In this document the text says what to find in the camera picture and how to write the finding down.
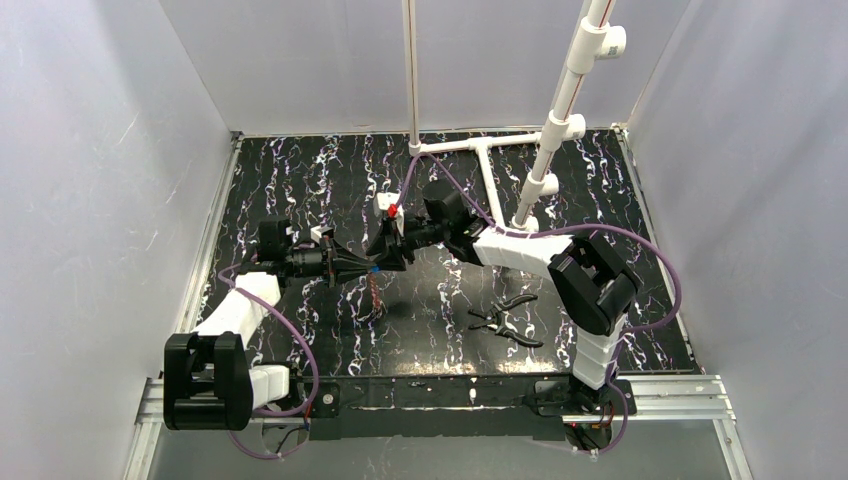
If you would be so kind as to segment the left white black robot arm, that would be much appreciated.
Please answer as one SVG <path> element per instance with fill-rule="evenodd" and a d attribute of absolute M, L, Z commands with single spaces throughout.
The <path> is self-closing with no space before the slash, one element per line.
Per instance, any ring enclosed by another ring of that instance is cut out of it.
<path fill-rule="evenodd" d="M 163 419 L 171 430 L 242 430 L 259 410 L 294 393 L 291 366 L 253 366 L 246 357 L 261 322 L 272 316 L 289 329 L 309 365 L 316 365 L 304 336 L 276 308 L 288 281 L 319 279 L 336 286 L 379 268 L 338 243 L 330 227 L 296 241 L 289 220 L 271 217 L 260 222 L 256 242 L 231 269 L 236 276 L 215 310 L 165 343 Z"/>

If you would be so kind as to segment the metal plate with red handle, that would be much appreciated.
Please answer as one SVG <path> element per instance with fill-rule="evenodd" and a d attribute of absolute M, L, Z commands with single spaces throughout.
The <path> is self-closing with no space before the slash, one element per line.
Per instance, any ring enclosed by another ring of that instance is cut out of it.
<path fill-rule="evenodd" d="M 384 313 L 384 304 L 382 301 L 381 289 L 378 285 L 376 274 L 369 273 L 367 275 L 367 282 L 372 297 L 372 316 L 374 318 L 380 318 Z"/>

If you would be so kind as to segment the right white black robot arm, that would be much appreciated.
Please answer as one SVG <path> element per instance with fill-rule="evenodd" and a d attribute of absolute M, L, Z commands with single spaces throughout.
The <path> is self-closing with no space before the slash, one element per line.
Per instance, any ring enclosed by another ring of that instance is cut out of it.
<path fill-rule="evenodd" d="M 576 354 L 559 401 L 575 411 L 604 407 L 617 343 L 641 283 L 603 235 L 502 232 L 473 214 L 446 180 L 430 182 L 424 200 L 426 215 L 407 218 L 399 194 L 378 194 L 380 226 L 367 256 L 383 271 L 403 271 L 417 250 L 441 245 L 460 262 L 550 280 L 576 327 Z"/>

